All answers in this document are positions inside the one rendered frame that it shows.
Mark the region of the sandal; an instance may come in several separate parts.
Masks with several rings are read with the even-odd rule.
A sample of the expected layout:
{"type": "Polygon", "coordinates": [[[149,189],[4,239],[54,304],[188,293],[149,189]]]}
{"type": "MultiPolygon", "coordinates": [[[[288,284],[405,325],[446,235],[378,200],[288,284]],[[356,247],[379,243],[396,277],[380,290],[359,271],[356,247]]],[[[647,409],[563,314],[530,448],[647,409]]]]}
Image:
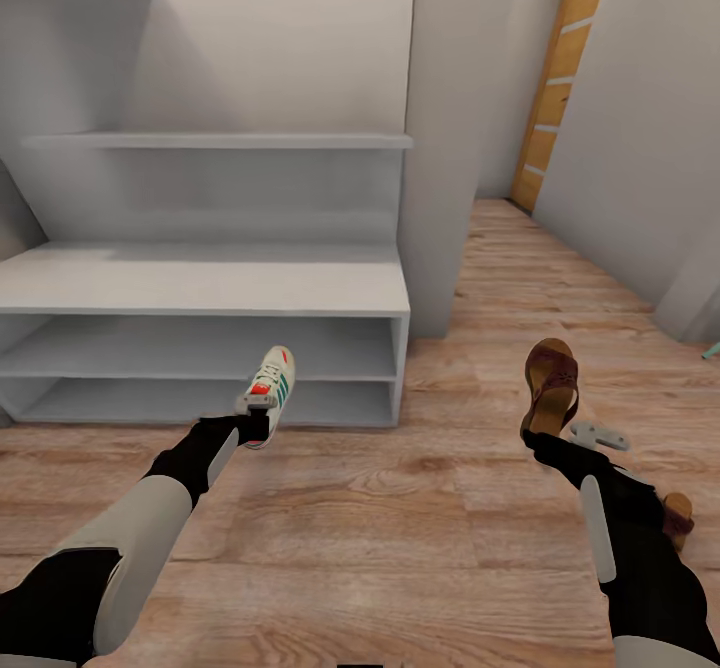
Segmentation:
{"type": "Polygon", "coordinates": [[[690,517],[692,507],[688,497],[680,493],[671,493],[662,500],[662,508],[664,508],[662,531],[671,538],[678,555],[681,555],[685,538],[695,526],[690,517]]]}
{"type": "Polygon", "coordinates": [[[531,390],[530,411],[524,416],[524,429],[559,437],[578,411],[578,363],[571,348],[559,338],[540,341],[525,364],[525,377],[531,390]]]}

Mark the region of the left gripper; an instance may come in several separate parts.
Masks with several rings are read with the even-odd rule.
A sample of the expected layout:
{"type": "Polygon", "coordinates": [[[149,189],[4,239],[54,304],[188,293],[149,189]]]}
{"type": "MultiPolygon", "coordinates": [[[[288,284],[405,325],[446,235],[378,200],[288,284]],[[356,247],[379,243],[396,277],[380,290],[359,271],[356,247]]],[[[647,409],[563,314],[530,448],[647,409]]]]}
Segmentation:
{"type": "Polygon", "coordinates": [[[270,416],[235,415],[245,426],[245,438],[242,444],[249,441],[265,441],[270,436],[270,416]]]}

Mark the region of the gym shoe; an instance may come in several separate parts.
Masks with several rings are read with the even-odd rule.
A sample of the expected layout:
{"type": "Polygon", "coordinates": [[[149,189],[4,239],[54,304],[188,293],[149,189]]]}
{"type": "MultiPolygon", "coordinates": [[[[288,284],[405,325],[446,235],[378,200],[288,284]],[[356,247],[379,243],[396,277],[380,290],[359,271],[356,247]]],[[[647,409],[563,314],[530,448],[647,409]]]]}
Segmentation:
{"type": "Polygon", "coordinates": [[[252,416],[270,416],[270,436],[265,441],[249,441],[244,444],[249,449],[262,449],[272,439],[279,422],[283,407],[291,394],[295,382],[295,360],[292,351],[284,345],[274,346],[264,358],[260,369],[252,380],[248,394],[269,394],[278,399],[274,409],[251,409],[252,416]]]}

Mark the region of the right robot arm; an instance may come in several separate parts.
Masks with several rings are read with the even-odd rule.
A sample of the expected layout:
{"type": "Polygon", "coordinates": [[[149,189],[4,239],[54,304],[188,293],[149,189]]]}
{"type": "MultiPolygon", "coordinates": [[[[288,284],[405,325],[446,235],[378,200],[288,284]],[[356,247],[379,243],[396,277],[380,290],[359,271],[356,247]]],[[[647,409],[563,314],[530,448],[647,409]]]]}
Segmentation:
{"type": "Polygon", "coordinates": [[[525,428],[524,442],[580,490],[617,668],[720,668],[703,586],[662,531],[655,487],[592,452],[595,443],[628,451],[628,437],[582,419],[570,430],[564,440],[525,428]]]}

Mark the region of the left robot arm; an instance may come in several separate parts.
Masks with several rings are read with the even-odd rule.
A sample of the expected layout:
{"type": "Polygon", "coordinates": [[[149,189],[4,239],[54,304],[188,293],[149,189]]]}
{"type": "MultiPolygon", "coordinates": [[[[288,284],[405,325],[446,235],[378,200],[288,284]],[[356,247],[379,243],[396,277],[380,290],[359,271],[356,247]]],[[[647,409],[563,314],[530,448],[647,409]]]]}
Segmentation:
{"type": "Polygon", "coordinates": [[[238,446],[265,441],[269,394],[237,397],[235,416],[200,417],[112,506],[0,594],[0,668],[81,668],[127,639],[200,494],[238,446]]]}

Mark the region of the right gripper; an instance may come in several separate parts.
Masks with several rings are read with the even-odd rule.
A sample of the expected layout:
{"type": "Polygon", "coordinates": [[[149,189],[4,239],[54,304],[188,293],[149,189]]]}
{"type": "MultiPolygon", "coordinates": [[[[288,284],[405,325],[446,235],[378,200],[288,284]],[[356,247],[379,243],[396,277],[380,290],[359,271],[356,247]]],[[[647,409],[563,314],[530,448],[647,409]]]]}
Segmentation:
{"type": "MultiPolygon", "coordinates": [[[[534,432],[525,428],[523,435],[526,446],[535,450],[534,458],[536,458],[538,462],[557,468],[568,480],[570,480],[572,462],[577,460],[577,458],[588,456],[588,458],[602,458],[602,460],[609,462],[608,456],[601,452],[592,452],[592,449],[585,449],[577,444],[569,443],[567,440],[545,432],[534,434],[534,432]]],[[[570,480],[570,482],[572,482],[572,480],[570,480]]]]}

